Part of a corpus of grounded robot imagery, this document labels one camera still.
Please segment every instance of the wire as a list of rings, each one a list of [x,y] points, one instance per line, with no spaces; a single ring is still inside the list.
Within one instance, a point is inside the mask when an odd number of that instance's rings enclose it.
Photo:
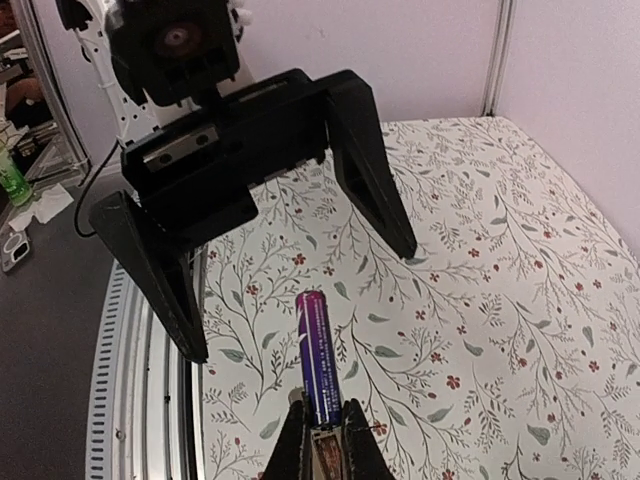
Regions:
[[[80,198],[78,199],[78,203],[76,204],[76,210],[73,213],[73,228],[75,229],[76,233],[80,238],[91,238],[96,234],[95,230],[92,230],[90,232],[83,232],[80,229],[80,210],[82,209],[82,203],[84,202],[87,196],[87,193],[89,193],[91,186],[95,183],[96,179],[100,176],[100,174],[102,173],[102,170],[104,170],[104,167],[107,166],[107,163],[109,163],[109,160],[111,160],[111,157],[113,157],[117,149],[118,149],[118,141],[116,140],[113,143],[113,147],[111,147],[111,150],[109,150],[109,153],[107,154],[105,159],[102,161],[102,163],[96,170],[96,173],[93,174],[93,177],[91,177],[91,179],[87,182],[87,185],[84,187],[84,190],[82,190],[82,193],[80,194]]]

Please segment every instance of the battery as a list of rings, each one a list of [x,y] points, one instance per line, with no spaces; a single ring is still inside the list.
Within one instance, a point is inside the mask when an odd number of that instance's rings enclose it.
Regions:
[[[302,379],[311,402],[313,427],[339,427],[342,399],[324,293],[314,290],[299,294],[296,313]]]

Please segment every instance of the floral fabric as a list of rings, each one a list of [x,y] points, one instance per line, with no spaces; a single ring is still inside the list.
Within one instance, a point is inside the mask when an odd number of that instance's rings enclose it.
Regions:
[[[397,479],[640,479],[640,269],[616,231],[508,120],[384,135],[414,259],[330,158],[256,189],[260,216],[210,243],[207,479],[264,470],[302,385],[293,301],[311,288]]]

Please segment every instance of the green bottle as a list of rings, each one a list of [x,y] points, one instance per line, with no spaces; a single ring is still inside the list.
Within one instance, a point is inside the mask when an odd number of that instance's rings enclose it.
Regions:
[[[0,185],[7,191],[9,200],[16,207],[26,203],[33,195],[31,185],[18,170],[5,145],[0,145]]]

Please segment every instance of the black plastic part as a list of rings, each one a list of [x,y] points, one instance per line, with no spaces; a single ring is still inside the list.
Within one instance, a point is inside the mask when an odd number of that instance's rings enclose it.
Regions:
[[[157,105],[175,104],[240,69],[226,0],[116,0],[105,33],[116,78],[138,104],[142,90]]]
[[[395,480],[358,400],[345,402],[342,417],[344,480]],[[309,408],[297,401],[289,407],[262,480],[312,480],[311,450]]]
[[[217,140],[149,167],[166,146],[212,128]],[[356,208],[398,256],[413,257],[417,242],[391,176],[371,89],[351,71],[315,82],[301,70],[283,73],[123,151],[122,172],[142,208],[109,197],[94,207],[90,222],[188,359],[205,361],[206,346],[181,263],[186,254],[256,217],[252,186],[307,160],[323,161],[327,147]]]
[[[207,343],[189,271],[188,251],[124,192],[93,205],[89,222],[131,276],[189,361],[204,363]]]
[[[298,400],[289,407],[262,480],[311,480],[311,466],[309,409]]]
[[[346,480],[394,480],[378,448],[358,400],[342,409],[342,450],[346,458]]]
[[[56,0],[60,20],[65,30],[85,31],[93,20],[91,13],[77,0]]]

